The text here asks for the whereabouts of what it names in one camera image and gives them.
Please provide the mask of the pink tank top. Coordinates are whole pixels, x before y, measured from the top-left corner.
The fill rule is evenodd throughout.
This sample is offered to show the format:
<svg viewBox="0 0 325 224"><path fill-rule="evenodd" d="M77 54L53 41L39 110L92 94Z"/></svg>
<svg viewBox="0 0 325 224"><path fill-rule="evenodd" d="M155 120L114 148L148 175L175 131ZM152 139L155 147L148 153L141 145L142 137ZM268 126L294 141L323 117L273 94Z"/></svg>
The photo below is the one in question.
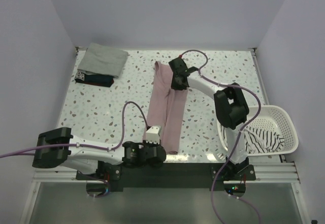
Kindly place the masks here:
<svg viewBox="0 0 325 224"><path fill-rule="evenodd" d="M171 89L173 72L168 65L154 64L153 89L149 102L147 123L161 126L160 140L168 154L179 151L187 90Z"/></svg>

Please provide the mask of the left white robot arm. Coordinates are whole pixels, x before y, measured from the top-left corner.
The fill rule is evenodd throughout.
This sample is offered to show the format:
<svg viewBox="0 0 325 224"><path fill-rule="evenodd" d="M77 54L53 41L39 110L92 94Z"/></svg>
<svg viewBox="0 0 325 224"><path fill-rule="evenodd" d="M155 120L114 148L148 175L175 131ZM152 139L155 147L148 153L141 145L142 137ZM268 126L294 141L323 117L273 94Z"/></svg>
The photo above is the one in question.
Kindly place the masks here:
<svg viewBox="0 0 325 224"><path fill-rule="evenodd" d="M72 135L71 131L69 127L61 127L39 134L32 166L38 169L63 166L93 179L101 179L105 168L110 165L127 168L160 166L167 157L165 149L158 142L160 128L157 126L147 131L153 137L150 141L126 141L119 148L82 139Z"/></svg>

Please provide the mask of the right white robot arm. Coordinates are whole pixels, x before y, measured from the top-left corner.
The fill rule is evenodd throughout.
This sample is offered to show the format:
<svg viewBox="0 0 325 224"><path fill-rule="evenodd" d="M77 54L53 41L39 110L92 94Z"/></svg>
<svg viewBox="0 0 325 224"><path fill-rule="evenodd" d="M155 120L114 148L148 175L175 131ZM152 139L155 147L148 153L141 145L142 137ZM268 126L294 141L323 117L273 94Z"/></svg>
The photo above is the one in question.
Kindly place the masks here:
<svg viewBox="0 0 325 224"><path fill-rule="evenodd" d="M171 89L193 88L213 99L217 120L226 134L226 160L229 161L226 174L230 179L239 179L249 165L244 136L241 135L249 108L241 88L236 83L226 86L204 78L198 68L188 68L180 57L171 60L169 66L173 73Z"/></svg>

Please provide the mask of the folded dark tank top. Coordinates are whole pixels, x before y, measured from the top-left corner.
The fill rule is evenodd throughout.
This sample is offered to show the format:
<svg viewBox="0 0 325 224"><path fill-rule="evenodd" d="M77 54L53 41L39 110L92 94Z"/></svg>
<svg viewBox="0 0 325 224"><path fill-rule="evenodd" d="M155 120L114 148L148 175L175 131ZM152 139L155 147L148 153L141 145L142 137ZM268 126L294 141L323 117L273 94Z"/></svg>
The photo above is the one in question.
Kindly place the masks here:
<svg viewBox="0 0 325 224"><path fill-rule="evenodd" d="M114 83L114 77L101 74L89 74L86 72L77 71L74 77L76 83L111 87Z"/></svg>

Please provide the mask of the folded grey tank top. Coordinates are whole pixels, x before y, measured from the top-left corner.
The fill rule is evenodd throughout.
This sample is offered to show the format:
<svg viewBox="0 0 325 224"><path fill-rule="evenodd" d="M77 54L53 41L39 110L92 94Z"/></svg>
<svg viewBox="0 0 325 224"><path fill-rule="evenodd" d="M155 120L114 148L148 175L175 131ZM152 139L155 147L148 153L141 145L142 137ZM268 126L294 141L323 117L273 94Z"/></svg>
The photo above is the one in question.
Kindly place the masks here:
<svg viewBox="0 0 325 224"><path fill-rule="evenodd" d="M128 52L124 50L91 43L78 66L78 70L119 78L127 58Z"/></svg>

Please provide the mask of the striped black white tank top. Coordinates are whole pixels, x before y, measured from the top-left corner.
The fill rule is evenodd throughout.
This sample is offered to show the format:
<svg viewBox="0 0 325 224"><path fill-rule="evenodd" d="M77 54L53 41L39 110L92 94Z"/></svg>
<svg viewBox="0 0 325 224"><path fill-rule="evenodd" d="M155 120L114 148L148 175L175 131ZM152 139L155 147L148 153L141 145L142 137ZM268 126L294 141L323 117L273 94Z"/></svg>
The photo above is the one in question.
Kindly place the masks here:
<svg viewBox="0 0 325 224"><path fill-rule="evenodd" d="M248 154L258 155L262 153L281 152L285 146L285 139L278 133L247 126L242 134L237 149L244 146Z"/></svg>

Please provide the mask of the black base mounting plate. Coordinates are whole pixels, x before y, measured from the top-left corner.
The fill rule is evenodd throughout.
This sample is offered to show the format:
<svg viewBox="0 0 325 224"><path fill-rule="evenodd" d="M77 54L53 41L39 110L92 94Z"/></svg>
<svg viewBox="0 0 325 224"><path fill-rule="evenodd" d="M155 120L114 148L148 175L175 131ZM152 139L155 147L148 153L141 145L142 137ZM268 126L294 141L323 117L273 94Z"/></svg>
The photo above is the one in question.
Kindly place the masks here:
<svg viewBox="0 0 325 224"><path fill-rule="evenodd" d="M127 168L99 163L91 175L76 174L77 180L105 180L110 192L125 188L208 188L211 189L222 163L164 163L158 168L146 165Z"/></svg>

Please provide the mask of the white perforated laundry basket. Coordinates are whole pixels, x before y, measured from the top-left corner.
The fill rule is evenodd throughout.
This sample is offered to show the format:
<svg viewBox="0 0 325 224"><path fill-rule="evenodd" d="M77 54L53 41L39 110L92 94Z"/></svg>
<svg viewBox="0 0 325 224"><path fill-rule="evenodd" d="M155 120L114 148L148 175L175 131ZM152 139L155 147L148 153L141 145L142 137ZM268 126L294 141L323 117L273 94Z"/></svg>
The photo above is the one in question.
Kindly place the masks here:
<svg viewBox="0 0 325 224"><path fill-rule="evenodd" d="M248 154L244 149L244 146L240 146L238 149L236 148L237 146L235 146L238 132L242 125L240 124L235 130L232 130L231 128L225 128L220 124L220 122L218 122L217 129L221 145L227 151L227 156L230 156L234 163L243 161L247 156L290 154L298 148L299 140L294 124L288 113L278 106L262 106L258 116L247 126L269 130L280 134L285 139L284 149L281 152L275 153L262 153L258 155Z"/></svg>

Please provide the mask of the aluminium frame rail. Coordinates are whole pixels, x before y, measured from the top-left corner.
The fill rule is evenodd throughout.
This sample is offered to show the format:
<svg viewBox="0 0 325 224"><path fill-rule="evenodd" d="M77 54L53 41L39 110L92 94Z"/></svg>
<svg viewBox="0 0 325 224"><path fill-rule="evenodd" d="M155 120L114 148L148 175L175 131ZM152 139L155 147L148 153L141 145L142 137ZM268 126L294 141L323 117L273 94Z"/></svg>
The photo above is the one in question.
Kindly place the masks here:
<svg viewBox="0 0 325 224"><path fill-rule="evenodd" d="M253 163L258 183L299 183L294 163ZM35 170L32 182L76 182L76 171L65 167Z"/></svg>

